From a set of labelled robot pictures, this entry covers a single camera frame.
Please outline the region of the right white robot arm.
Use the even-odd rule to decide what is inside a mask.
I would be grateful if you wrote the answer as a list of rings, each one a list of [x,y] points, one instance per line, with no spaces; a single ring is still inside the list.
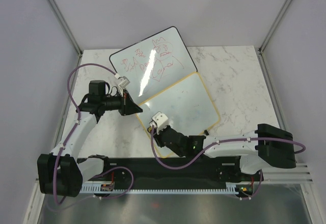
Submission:
[[[185,169],[203,156],[211,159],[237,157],[239,164],[233,167],[233,175],[238,180],[245,180],[269,166],[279,169],[296,167],[296,142],[293,141],[293,135],[269,124],[259,124],[253,131],[227,137],[186,136],[169,125],[162,130],[151,125],[148,132],[151,136],[151,147],[167,147],[179,157],[190,158],[184,165],[169,166],[155,154],[158,163],[170,170]]]

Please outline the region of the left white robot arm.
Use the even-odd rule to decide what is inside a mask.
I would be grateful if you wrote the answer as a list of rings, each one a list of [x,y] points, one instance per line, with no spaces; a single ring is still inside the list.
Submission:
[[[89,92],[77,107],[76,117],[69,131],[49,154],[37,160],[40,191],[43,194],[76,197],[84,182],[111,176],[108,157],[91,155],[79,158],[88,135],[107,111],[116,110],[122,116],[142,113],[126,89],[112,96],[106,93],[109,85],[104,80],[92,80]]]

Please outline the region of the yellow framed whiteboard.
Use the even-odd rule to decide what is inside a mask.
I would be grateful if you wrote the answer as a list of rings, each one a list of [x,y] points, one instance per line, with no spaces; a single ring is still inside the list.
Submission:
[[[161,112],[169,125],[184,135],[201,135],[221,120],[201,76],[193,72],[140,104],[142,113],[137,118],[144,130],[152,117]]]

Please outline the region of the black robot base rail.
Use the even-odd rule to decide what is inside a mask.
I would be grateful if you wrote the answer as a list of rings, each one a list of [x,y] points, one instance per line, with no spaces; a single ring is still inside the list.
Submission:
[[[260,174],[241,173],[239,157],[209,158],[201,156],[190,166],[188,158],[165,158],[162,162],[170,168],[163,167],[155,158],[106,158],[103,176],[95,181],[112,180],[118,188],[126,189],[190,189],[220,188],[226,183],[259,182]]]

